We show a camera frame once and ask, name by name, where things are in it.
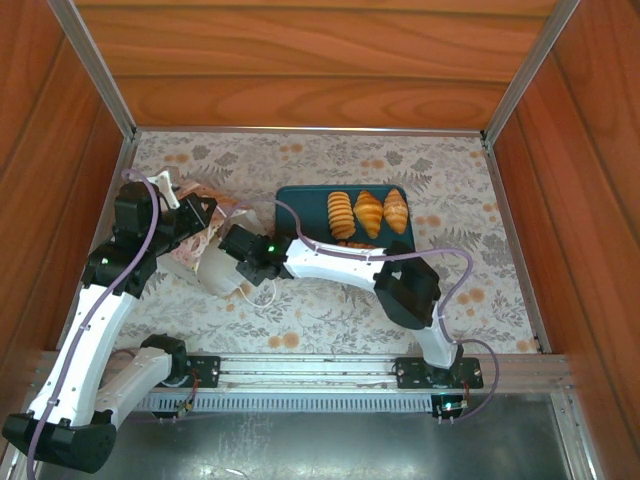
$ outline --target metal base plate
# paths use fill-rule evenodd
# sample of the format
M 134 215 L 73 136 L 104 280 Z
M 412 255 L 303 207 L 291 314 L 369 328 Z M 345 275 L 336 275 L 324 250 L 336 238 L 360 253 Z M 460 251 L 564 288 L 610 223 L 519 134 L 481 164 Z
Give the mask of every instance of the metal base plate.
M 418 388 L 482 388 L 482 370 L 477 358 L 457 360 L 449 372 L 429 367 L 421 357 L 396 359 L 393 371 L 399 390 Z

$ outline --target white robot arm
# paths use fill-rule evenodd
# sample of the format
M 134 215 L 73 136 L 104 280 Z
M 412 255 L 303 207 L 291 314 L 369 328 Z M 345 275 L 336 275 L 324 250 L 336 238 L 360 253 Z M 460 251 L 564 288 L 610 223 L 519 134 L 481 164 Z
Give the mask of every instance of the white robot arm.
M 46 417 L 36 445 L 37 460 L 96 472 L 111 453 L 116 430 L 139 401 L 158 383 L 177 383 L 187 374 L 184 342 L 154 335 L 142 344 L 137 356 L 123 371 L 99 388 L 118 332 L 156 270 L 156 258 L 208 226 L 216 208 L 215 200 L 195 194 L 178 201 L 166 175 L 155 177 L 154 183 L 156 194 L 167 200 L 168 208 L 158 212 L 158 227 L 142 260 L 115 287 L 84 328 L 70 357 L 59 395 L 52 399 L 54 386 L 63 378 L 66 368 L 63 364 L 69 362 L 67 353 L 73 338 L 83 328 L 86 312 L 129 266 L 150 231 L 150 196 L 139 182 L 120 189 L 115 202 L 113 238 L 89 257 L 82 276 L 85 288 L 80 293 L 73 324 L 45 386 L 27 413 L 10 415 L 3 425 L 3 436 L 27 453 L 36 425 Z M 313 246 L 363 256 L 407 252 L 402 244 L 373 251 L 317 242 Z M 440 378 L 456 376 L 453 366 L 462 356 L 462 347 L 448 341 L 440 329 L 436 317 L 439 278 L 422 259 L 367 262 L 334 258 L 318 254 L 301 239 L 274 241 L 265 235 L 254 235 L 239 225 L 231 227 L 219 247 L 238 260 L 237 270 L 254 285 L 265 278 L 322 278 L 374 292 L 389 319 L 413 332 L 422 347 L 428 374 L 440 375 Z
M 374 256 L 383 255 L 385 249 L 379 248 L 375 250 L 354 250 L 348 247 L 340 247 L 337 245 L 329 245 L 320 242 L 314 242 L 319 248 L 323 250 L 332 250 L 343 253 L 355 253 L 362 256 Z M 322 278 L 325 280 L 332 280 L 339 283 L 346 283 L 355 287 L 360 287 L 372 293 L 379 295 L 379 290 L 376 289 L 376 284 L 380 286 L 379 279 L 382 271 L 385 268 L 390 267 L 386 262 L 363 262 L 361 260 L 350 260 L 327 257 L 326 255 L 318 255 L 314 250 L 311 250 L 300 239 L 296 239 L 291 242 L 291 245 L 287 249 L 287 260 L 284 263 L 284 268 L 294 278 Z M 401 277 L 402 269 L 396 272 L 397 277 Z M 397 283 L 401 282 L 401 278 L 396 278 L 391 275 Z M 428 291 L 415 292 L 416 296 L 429 295 Z M 388 300 L 380 299 L 383 307 Z M 420 323 L 416 322 L 415 325 L 402 325 L 411 329 L 411 332 L 415 336 L 418 344 L 422 348 L 422 355 L 425 362 L 433 367 L 448 369 L 453 365 L 458 353 L 458 346 L 447 341 L 440 329 L 440 322 L 438 321 L 437 306 L 435 303 L 430 302 L 428 305 L 428 322 Z M 399 323 L 399 320 L 394 319 L 393 314 L 387 314 L 392 321 Z

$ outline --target black mounting bracket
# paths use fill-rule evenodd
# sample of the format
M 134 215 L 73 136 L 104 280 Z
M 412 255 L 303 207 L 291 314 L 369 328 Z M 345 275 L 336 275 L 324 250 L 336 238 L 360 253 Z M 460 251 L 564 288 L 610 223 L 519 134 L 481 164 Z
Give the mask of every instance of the black mounting bracket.
M 220 357 L 213 355 L 188 355 L 187 371 L 179 379 L 167 380 L 156 385 L 157 388 L 192 388 L 195 381 L 191 372 L 198 379 L 198 388 L 217 388 L 220 380 Z
M 480 361 L 477 358 L 459 358 L 446 370 L 436 368 L 421 357 L 396 358 L 393 372 L 399 390 L 420 388 L 478 389 L 484 387 Z

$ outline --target aluminum frame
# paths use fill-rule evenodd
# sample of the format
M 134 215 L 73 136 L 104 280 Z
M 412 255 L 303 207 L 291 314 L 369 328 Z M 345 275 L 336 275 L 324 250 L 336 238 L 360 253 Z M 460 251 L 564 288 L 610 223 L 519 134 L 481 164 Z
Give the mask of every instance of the aluminum frame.
M 133 139 L 136 123 L 73 0 L 48 0 L 60 26 L 111 112 L 118 128 Z
M 509 206 L 509 200 L 507 199 L 507 192 L 504 189 L 504 183 L 500 176 L 500 169 L 498 168 L 498 162 L 496 160 L 493 147 L 488 142 L 484 143 L 485 149 L 485 161 L 487 162 L 487 168 L 489 169 L 489 176 L 491 177 L 491 183 L 493 184 L 493 190 L 496 194 L 496 200 L 498 201 L 498 208 L 500 215 L 502 216 L 502 223 L 504 225 L 507 239 L 509 241 L 509 248 L 511 250 L 511 256 L 513 257 L 513 263 L 516 268 L 516 275 L 518 277 L 518 283 L 520 284 L 520 290 L 524 297 L 525 307 L 527 309 L 527 316 L 529 317 L 529 323 L 531 329 L 538 340 L 542 353 L 551 353 L 551 343 L 545 330 L 544 322 L 542 321 L 542 315 L 540 313 L 540 307 L 536 299 L 535 290 L 531 283 L 531 277 L 529 276 L 529 269 L 524 259 L 524 253 L 522 251 L 522 245 L 518 237 L 515 223 L 513 221 L 513 215 L 511 214 L 511 207 Z
M 366 128 L 366 127 L 241 127 L 241 126 L 172 126 L 138 127 L 140 132 L 207 133 L 298 133 L 315 135 L 373 135 L 403 137 L 472 137 L 482 138 L 480 130 L 437 128 Z
M 579 3 L 580 0 L 559 0 L 556 4 L 551 16 L 538 34 L 533 48 L 527 54 L 522 65 L 520 65 L 498 107 L 493 112 L 491 120 L 489 120 L 485 139 L 490 145 L 493 145 L 498 139 L 507 120 L 509 120 Z

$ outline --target metal floor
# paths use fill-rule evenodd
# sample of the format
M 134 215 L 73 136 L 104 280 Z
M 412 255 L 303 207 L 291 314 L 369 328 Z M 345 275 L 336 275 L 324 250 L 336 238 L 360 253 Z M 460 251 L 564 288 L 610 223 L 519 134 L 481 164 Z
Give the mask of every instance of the metal floor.
M 551 402 L 542 395 L 497 396 L 481 415 L 454 427 L 425 414 L 187 418 L 176 425 L 130 419 L 97 474 L 46 465 L 40 479 L 569 478 Z

